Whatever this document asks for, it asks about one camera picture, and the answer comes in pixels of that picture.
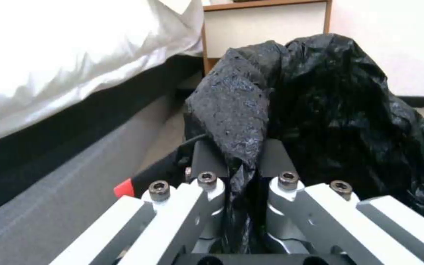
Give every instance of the white wall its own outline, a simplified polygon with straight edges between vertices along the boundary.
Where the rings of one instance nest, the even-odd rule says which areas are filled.
[[[330,32],[355,39],[394,94],[424,96],[424,0],[333,0]]]

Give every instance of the hex socket bolt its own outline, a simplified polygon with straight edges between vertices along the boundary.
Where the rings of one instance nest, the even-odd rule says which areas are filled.
[[[330,188],[338,193],[343,199],[350,200],[353,188],[347,182],[334,180],[330,183]]]
[[[199,187],[203,188],[205,191],[211,191],[217,186],[217,176],[210,171],[201,172],[199,176],[197,176],[197,183]]]
[[[154,181],[148,187],[153,201],[164,201],[170,197],[170,185],[164,180]]]
[[[292,191],[297,188],[299,176],[290,171],[283,171],[279,174],[278,187],[284,191]]]

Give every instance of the white bed sheet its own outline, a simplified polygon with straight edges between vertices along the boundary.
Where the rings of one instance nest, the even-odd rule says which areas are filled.
[[[0,138],[200,52],[203,20],[201,0],[0,1]]]

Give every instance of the trash bag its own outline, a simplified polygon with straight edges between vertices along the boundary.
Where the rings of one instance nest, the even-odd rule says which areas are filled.
[[[361,199],[392,195],[424,216],[424,119],[340,35],[229,49],[186,100],[185,134],[206,133],[229,166],[224,250],[258,253],[257,162],[283,142],[306,185],[344,180]]]

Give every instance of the floor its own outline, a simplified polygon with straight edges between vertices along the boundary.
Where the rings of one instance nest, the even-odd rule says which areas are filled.
[[[176,107],[172,116],[163,125],[158,139],[148,150],[140,171],[166,156],[182,143],[184,139],[183,110],[183,106]],[[424,117],[424,109],[417,109],[417,111]]]

